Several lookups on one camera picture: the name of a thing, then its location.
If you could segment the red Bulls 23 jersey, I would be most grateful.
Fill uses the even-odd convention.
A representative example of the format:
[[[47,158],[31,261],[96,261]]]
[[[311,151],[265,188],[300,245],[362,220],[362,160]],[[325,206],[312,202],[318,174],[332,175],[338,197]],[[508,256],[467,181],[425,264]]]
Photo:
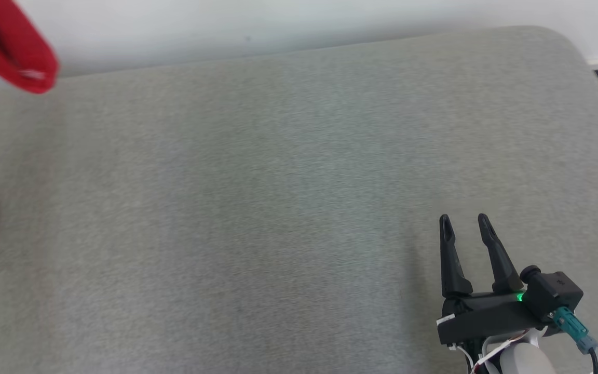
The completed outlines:
[[[59,59],[14,0],[0,0],[0,78],[33,94],[56,83]]]

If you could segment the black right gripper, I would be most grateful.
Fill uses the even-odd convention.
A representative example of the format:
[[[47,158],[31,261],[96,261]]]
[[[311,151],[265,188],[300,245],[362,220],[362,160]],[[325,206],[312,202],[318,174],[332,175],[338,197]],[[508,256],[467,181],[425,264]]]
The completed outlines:
[[[522,301],[524,284],[512,260],[484,213],[479,214],[479,229],[494,275],[493,292],[472,293],[473,286],[463,273],[456,250],[456,236],[448,215],[439,218],[441,286],[444,302],[442,316],[454,315],[441,322],[441,345],[464,343],[525,329],[543,329],[548,322],[532,313]]]

